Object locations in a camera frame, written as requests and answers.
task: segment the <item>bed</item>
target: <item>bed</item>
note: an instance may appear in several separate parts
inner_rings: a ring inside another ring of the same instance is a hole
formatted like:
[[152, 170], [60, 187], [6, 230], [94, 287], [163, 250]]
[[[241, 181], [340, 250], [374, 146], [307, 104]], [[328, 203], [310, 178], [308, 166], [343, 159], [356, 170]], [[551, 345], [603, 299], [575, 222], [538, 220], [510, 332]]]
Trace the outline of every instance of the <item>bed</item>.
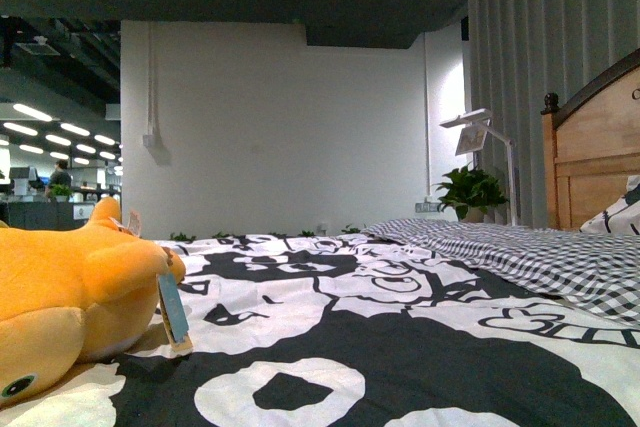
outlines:
[[[192, 352], [172, 350], [158, 311], [129, 351], [0, 424], [640, 425], [639, 237], [579, 231], [640, 173], [638, 65], [640, 51], [561, 108], [547, 96], [553, 229], [415, 218], [157, 241], [187, 266]], [[593, 126], [618, 143], [591, 149]]]

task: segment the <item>person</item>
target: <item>person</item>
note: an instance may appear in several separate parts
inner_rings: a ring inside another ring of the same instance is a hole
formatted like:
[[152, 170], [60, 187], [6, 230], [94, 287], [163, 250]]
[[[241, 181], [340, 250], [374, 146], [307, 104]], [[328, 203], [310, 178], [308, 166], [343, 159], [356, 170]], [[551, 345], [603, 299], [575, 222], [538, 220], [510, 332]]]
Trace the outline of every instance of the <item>person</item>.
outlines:
[[71, 187], [71, 175], [67, 172], [67, 168], [69, 163], [66, 160], [58, 160], [56, 162], [55, 170], [49, 177], [49, 182], [47, 183], [47, 187], [44, 190], [44, 195], [46, 197], [51, 197], [50, 187], [54, 184], [58, 185], [66, 185], [67, 187]]

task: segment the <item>potted plant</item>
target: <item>potted plant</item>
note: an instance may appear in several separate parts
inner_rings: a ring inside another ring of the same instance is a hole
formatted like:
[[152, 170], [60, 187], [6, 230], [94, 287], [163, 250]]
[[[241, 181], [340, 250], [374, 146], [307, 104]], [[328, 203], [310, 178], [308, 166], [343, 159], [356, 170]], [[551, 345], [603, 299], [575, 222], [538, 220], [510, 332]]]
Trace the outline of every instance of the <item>potted plant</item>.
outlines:
[[438, 210], [453, 207], [458, 220], [481, 222], [489, 207], [504, 204], [508, 199], [502, 195], [498, 179], [482, 169], [464, 166], [444, 174], [450, 182], [437, 184], [436, 190], [444, 189], [446, 194], [439, 197]]
[[58, 202], [66, 202], [73, 194], [70, 187], [62, 184], [52, 184], [49, 191], [51, 196], [55, 197]]

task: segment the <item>exposed ceiling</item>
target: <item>exposed ceiling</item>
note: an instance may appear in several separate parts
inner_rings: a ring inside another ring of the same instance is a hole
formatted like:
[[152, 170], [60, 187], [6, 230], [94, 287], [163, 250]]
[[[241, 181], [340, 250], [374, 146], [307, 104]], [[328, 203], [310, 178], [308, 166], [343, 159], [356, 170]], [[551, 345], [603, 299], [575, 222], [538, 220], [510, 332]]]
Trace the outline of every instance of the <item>exposed ceiling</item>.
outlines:
[[[108, 104], [120, 102], [121, 20], [296, 23], [305, 26], [309, 45], [403, 49], [422, 32], [459, 22], [466, 5], [467, 0], [0, 0], [0, 120], [7, 106], [19, 102], [119, 140], [120, 123], [106, 120], [106, 112]], [[21, 137], [2, 123], [0, 134], [12, 143], [28, 140], [53, 150], [42, 136]]]

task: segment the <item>plant pot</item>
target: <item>plant pot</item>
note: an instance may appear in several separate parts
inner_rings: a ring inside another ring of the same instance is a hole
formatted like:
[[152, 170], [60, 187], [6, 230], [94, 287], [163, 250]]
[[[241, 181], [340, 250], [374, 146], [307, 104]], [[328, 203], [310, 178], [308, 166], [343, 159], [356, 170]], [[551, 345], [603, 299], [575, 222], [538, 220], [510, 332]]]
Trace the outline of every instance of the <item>plant pot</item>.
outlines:
[[469, 207], [467, 216], [460, 222], [480, 224], [484, 221], [484, 213], [478, 207]]

